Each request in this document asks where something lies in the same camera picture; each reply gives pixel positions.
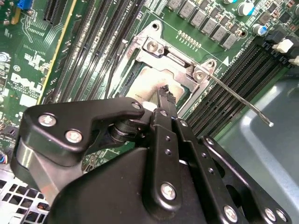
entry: blue connector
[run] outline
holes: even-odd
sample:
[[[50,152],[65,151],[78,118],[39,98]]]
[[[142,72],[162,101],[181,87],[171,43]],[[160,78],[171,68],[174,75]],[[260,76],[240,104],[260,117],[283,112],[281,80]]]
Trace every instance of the blue connector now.
[[[30,9],[32,5],[32,1],[33,0],[20,0],[17,6],[23,10]]]

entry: robotic arm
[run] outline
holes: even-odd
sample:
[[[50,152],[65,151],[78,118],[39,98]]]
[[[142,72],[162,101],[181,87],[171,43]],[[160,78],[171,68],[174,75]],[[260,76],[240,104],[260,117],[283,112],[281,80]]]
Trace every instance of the robotic arm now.
[[[11,168],[45,194],[47,223],[292,223],[216,141],[196,139],[167,87],[153,101],[153,112],[132,98],[25,111]],[[85,155],[126,141],[135,148],[83,174]]]

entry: black memory slot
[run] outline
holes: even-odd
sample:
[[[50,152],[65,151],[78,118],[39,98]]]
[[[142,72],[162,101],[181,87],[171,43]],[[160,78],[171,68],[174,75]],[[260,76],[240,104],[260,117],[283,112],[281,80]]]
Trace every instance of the black memory slot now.
[[[251,77],[253,72],[256,72],[257,69],[259,69],[259,62],[263,61],[266,57],[266,53],[257,55],[253,59],[252,63],[246,64],[244,68],[241,68],[238,71],[237,77],[234,79],[233,82],[231,81],[231,83],[228,86],[235,92],[237,92],[240,89],[240,87],[244,87],[244,82]],[[203,117],[200,118],[201,122],[198,122],[196,125],[192,126],[192,128],[194,130],[200,130],[201,127],[204,126],[206,122],[208,122],[207,117],[211,119],[211,113],[217,113],[218,109],[226,103],[230,96],[231,94],[229,92],[223,90],[221,94],[217,97],[217,99],[214,99],[213,102],[209,105],[209,107],[207,107],[206,111],[203,114]]]
[[[251,101],[284,67],[271,50],[253,42],[227,70],[222,82],[238,95]],[[187,121],[194,134],[216,136],[229,122],[236,119],[245,107],[219,85],[215,85]]]
[[[114,11],[112,13],[113,16],[110,16],[108,18],[108,21],[107,21],[107,25],[106,25],[106,29],[103,30],[103,34],[101,35],[100,37],[100,41],[98,42],[96,48],[95,48],[95,53],[93,54],[93,57],[92,57],[92,61],[89,63],[87,69],[86,69],[86,73],[85,75],[83,76],[83,79],[82,79],[82,82],[78,88],[78,91],[75,95],[75,98],[74,98],[74,101],[78,101],[80,100],[80,98],[82,97],[84,91],[86,90],[86,87],[93,75],[93,71],[95,70],[97,64],[98,64],[98,60],[99,60],[99,57],[98,57],[98,51],[99,51],[99,48],[105,44],[103,43],[104,41],[104,37],[105,37],[105,40],[108,39],[108,35],[109,35],[109,32],[111,31],[111,27],[113,27],[113,25],[115,24],[115,22],[113,22],[113,24],[111,25],[111,21],[116,21],[117,17],[119,17],[122,13],[121,13],[121,10],[126,6],[126,3],[123,2],[120,6],[119,6],[119,3],[120,1],[117,2],[117,6],[114,8]]]
[[[263,70],[270,71],[272,70],[272,67],[275,65],[275,61],[268,61],[268,63],[259,63],[258,66],[255,66],[254,73],[255,75],[250,74],[248,76],[249,80],[248,82],[242,84],[240,86],[240,91],[238,91],[238,94],[247,99],[247,95],[251,93],[250,89],[252,87],[256,86],[258,82],[261,82],[265,79],[265,74]],[[201,133],[210,131],[212,127],[216,125],[216,122],[219,122],[220,119],[223,119],[226,116],[232,115],[232,108],[234,108],[235,105],[238,105],[239,102],[237,99],[235,99],[230,93],[226,92],[223,94],[223,96],[219,100],[220,105],[219,108],[212,114],[209,114],[211,122],[208,122],[208,120],[204,120],[202,122],[202,125],[198,127],[197,129],[194,129],[195,135],[201,135]]]
[[[242,54],[239,59],[232,65],[231,68],[227,70],[227,72],[222,76],[221,81],[226,85],[230,84],[239,74],[241,68],[244,68],[248,61],[255,56],[260,49],[251,44],[248,47],[247,54]],[[219,86],[215,86],[206,96],[202,102],[199,104],[198,108],[192,112],[188,117],[189,124],[191,126],[195,125],[200,119],[201,115],[205,113],[205,110],[212,104],[222,93],[224,92],[223,88],[219,88]]]
[[[102,72],[98,75],[92,91],[90,92],[88,99],[94,99],[96,97],[97,91],[101,86],[102,81],[104,80],[104,74],[103,72],[107,71],[109,66],[112,65],[113,59],[115,59],[116,51],[121,43],[122,39],[126,39],[128,36],[129,31],[131,30],[135,19],[137,18],[138,14],[140,13],[143,5],[145,3],[145,0],[135,0],[132,4],[133,7],[130,8],[130,11],[128,15],[125,17],[123,25],[119,28],[119,35],[116,38],[115,44],[113,45],[113,48],[110,49],[110,51],[107,54],[107,57],[104,60]]]
[[[74,71],[68,81],[68,86],[64,90],[64,92],[61,96],[61,102],[65,102],[69,99],[71,92],[73,91],[73,87],[79,79],[82,65],[88,56],[88,52],[91,49],[91,46],[96,38],[96,35],[98,34],[99,30],[101,29],[101,27],[103,26],[103,24],[105,22],[105,18],[107,17],[108,10],[111,7],[112,3],[113,3],[113,0],[109,0],[109,1],[105,0],[105,1],[102,1],[101,5],[99,6],[100,13],[97,15],[95,23],[93,23],[93,26],[91,29],[92,32],[89,33],[86,44],[81,49],[79,56],[77,57],[77,61],[74,65]]]
[[[105,37],[104,42],[98,47],[98,51],[97,54],[95,55],[95,57],[93,58],[93,62],[90,64],[88,72],[86,74],[86,81],[84,83],[84,85],[87,85],[90,78],[93,75],[93,72],[95,71],[96,66],[98,65],[100,58],[104,52],[104,50],[106,49],[106,47],[108,46],[109,42],[111,41],[115,31],[117,30],[118,26],[120,25],[120,23],[122,23],[122,19],[123,19],[123,14],[125,13],[126,8],[128,7],[129,4],[129,0],[125,0],[123,1],[122,5],[120,5],[120,7],[117,9],[117,13],[114,15],[112,21],[112,25],[109,27],[109,31]],[[99,75],[97,77],[97,79],[95,80],[94,85],[97,83],[97,81],[99,80]]]
[[[257,92],[260,92],[283,68],[281,64],[275,64],[275,69],[273,72],[267,76],[254,90],[250,92],[250,95],[247,97],[248,101],[251,101]],[[244,104],[237,102],[236,109],[230,114],[230,116],[223,116],[221,121],[217,126],[214,126],[210,130],[204,130],[203,132],[209,132],[211,136],[216,136],[221,129],[223,129],[230,121],[237,118],[236,115],[240,114],[241,110],[245,107]]]
[[[67,56],[67,60],[64,63],[63,70],[62,70],[62,72],[61,72],[61,74],[59,76],[57,85],[56,85],[55,90],[53,92],[54,101],[58,100],[58,98],[60,96],[60,92],[62,91],[63,83],[64,83],[65,79],[67,79],[67,74],[71,74],[72,75],[72,72],[68,73],[68,71],[69,70],[73,71],[74,67],[73,66],[70,67],[70,65],[71,65],[72,59],[74,57],[77,58],[76,57],[76,55],[77,55],[77,48],[79,47],[78,46],[78,42],[79,42],[82,34],[84,32],[86,32],[85,27],[87,26],[90,18],[91,18],[91,21],[94,21],[95,17],[99,13],[99,10],[93,11],[93,9],[95,8],[95,4],[96,4],[96,0],[90,0],[89,3],[88,3],[88,5],[87,5],[86,14],[84,15],[84,19],[82,20],[82,25],[79,28],[79,31],[78,31],[78,34],[76,36],[75,42],[73,43],[72,48],[71,48],[71,50],[70,50],[70,52],[69,52],[69,54]],[[87,39],[87,35],[85,35],[85,38],[83,40],[84,43],[86,42],[86,39]]]

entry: motherboard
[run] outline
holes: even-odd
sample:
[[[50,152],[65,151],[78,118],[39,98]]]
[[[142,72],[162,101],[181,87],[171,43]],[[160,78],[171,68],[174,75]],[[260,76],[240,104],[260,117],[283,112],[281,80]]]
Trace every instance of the motherboard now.
[[[299,65],[294,0],[0,0],[0,148],[36,104],[132,97],[167,85],[194,134],[217,137]],[[129,150],[86,156],[83,170]]]

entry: silver screw head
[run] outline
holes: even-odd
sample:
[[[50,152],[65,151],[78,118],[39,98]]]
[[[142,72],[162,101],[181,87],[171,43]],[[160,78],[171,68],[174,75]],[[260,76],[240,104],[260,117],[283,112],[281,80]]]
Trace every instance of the silver screw head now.
[[[163,183],[161,185],[161,193],[167,200],[173,200],[176,198],[176,191],[167,183]]]
[[[214,142],[211,140],[211,139],[209,139],[209,138],[206,138],[206,141],[210,144],[210,145],[214,145]]]
[[[273,222],[276,221],[276,218],[275,218],[275,215],[274,215],[273,211],[271,211],[270,209],[266,208],[266,209],[265,209],[265,213],[266,213],[267,217],[268,217],[271,221],[273,221]]]
[[[230,207],[229,205],[224,206],[224,212],[226,217],[229,219],[229,221],[236,223],[238,221],[238,216],[235,212],[235,210]]]
[[[184,126],[184,127],[188,127],[188,124],[187,124],[184,120],[181,120],[181,124],[182,124],[182,126]]]
[[[159,47],[159,45],[156,41],[150,41],[150,42],[148,42],[148,44],[146,46],[147,50],[151,53],[154,53],[155,51],[157,51],[158,47]]]
[[[166,111],[161,110],[160,113],[161,113],[163,116],[167,117],[167,113],[166,113]]]
[[[69,130],[65,133],[65,138],[71,143],[79,143],[82,140],[82,135],[76,130]]]
[[[38,118],[38,122],[42,126],[51,127],[56,124],[56,119],[51,115],[44,114]]]
[[[139,109],[141,108],[140,105],[139,105],[138,103],[135,103],[135,102],[132,103],[132,106],[133,106],[135,109],[137,109],[137,110],[139,110]]]
[[[286,222],[286,217],[285,217],[284,213],[283,213],[281,210],[276,209],[276,213],[278,214],[278,216],[279,216],[282,220],[284,220],[284,221]]]

